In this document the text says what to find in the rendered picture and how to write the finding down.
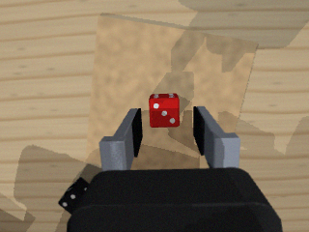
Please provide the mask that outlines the red die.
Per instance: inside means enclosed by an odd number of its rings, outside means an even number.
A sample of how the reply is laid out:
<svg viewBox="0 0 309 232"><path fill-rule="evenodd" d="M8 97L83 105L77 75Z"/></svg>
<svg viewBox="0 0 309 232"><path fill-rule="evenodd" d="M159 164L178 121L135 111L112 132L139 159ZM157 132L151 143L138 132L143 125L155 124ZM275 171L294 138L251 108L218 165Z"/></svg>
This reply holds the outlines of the red die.
<svg viewBox="0 0 309 232"><path fill-rule="evenodd" d="M180 100L177 94L151 94L150 127L172 128L180 125Z"/></svg>

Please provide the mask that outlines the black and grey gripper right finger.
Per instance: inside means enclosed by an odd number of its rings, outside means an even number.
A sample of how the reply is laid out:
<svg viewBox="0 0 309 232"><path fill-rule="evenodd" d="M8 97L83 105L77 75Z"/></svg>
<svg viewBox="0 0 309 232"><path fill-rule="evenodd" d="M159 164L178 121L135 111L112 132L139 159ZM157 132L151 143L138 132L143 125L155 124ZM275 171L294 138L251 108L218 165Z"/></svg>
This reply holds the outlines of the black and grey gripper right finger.
<svg viewBox="0 0 309 232"><path fill-rule="evenodd" d="M240 138L224 132L204 106L193 106L193 136L209 168L239 168Z"/></svg>

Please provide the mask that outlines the black die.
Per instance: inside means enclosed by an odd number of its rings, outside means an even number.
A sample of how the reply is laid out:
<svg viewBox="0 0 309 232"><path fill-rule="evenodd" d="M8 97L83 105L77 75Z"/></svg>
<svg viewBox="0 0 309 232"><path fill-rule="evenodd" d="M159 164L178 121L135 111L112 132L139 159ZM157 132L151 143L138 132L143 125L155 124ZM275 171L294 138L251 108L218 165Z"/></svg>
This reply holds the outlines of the black die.
<svg viewBox="0 0 309 232"><path fill-rule="evenodd" d="M79 200L84 194L86 188L89 186L82 177L79 177L64 193L58 204L67 212L72 214L74 208L77 206Z"/></svg>

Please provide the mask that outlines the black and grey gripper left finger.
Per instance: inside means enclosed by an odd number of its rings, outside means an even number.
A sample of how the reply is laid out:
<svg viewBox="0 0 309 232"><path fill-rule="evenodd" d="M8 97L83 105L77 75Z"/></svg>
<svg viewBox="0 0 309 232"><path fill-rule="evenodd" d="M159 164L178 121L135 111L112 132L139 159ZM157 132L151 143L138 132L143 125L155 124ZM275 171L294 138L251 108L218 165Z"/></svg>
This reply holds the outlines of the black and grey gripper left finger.
<svg viewBox="0 0 309 232"><path fill-rule="evenodd" d="M131 108L115 134L104 136L99 142L102 171L130 170L142 137L141 108Z"/></svg>

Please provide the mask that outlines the tan square mat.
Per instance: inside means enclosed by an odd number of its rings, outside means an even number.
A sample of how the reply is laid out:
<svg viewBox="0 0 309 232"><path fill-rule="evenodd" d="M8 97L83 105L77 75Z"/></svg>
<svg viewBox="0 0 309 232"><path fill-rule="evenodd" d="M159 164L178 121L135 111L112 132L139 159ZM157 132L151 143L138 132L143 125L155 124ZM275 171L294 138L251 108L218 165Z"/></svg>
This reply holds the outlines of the tan square mat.
<svg viewBox="0 0 309 232"><path fill-rule="evenodd" d="M98 16L85 162L141 108L143 137L130 170L209 168L193 136L193 106L235 132L257 42ZM177 94L180 125L150 127L151 94Z"/></svg>

